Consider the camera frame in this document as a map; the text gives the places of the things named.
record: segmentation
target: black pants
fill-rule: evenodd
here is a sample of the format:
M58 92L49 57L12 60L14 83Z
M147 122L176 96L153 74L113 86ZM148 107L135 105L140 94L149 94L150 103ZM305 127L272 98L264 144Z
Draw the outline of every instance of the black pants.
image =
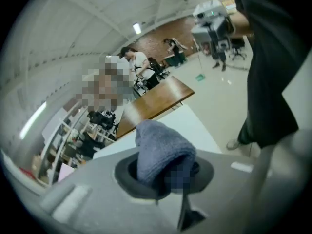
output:
M182 58L182 56L179 53L179 50L173 50L174 54L175 54L175 61L179 64L183 64L184 60Z
M213 56L213 59L216 60L217 62L219 61L219 59L222 61L222 62L225 62L226 61L226 56L225 56L225 53L224 52L214 52L212 54Z
M159 84L159 81L157 80L155 73L146 81L147 81L146 87L148 88L148 90L151 90L152 88L156 87Z
M244 145L255 142L249 113L247 113L247 118L238 134L237 140Z

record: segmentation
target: ceiling light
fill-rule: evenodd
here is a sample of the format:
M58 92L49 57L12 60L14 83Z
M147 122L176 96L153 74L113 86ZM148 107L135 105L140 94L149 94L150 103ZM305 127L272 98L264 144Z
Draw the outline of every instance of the ceiling light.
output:
M39 117L42 111L46 108L47 102L44 102L35 112L31 115L30 119L27 121L21 132L19 133L20 139L24 139L28 133L31 126L34 124L35 120Z
M142 33L140 25L138 23L133 24L133 28L134 28L134 30L135 30L135 32L137 34L141 34Z

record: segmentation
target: mop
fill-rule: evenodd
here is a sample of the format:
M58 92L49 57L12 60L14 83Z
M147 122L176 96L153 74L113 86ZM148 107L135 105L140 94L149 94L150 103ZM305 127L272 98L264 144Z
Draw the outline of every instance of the mop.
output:
M201 80L203 80L203 79L206 78L205 75L204 75L204 73L203 73L203 67L202 67L202 65L201 65L199 53L200 53L200 52L198 52L197 57L198 57L198 60L199 60L199 65L200 65L200 71L201 71L201 73L200 73L198 76L195 77L195 79L196 79L197 81L201 81Z

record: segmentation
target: white shirt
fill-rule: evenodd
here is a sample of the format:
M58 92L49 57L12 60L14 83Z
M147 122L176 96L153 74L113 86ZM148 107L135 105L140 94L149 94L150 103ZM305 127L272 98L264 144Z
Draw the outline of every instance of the white shirt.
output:
M140 72L140 67L143 66L143 62L147 59L146 55L143 52L135 52L135 57L133 60L129 61L130 64L130 68L134 69L135 67L138 67L138 69L136 70L136 72ZM151 78L151 76L154 74L155 72L151 69L145 69L142 73L142 76L144 77L144 79L148 80L149 78Z

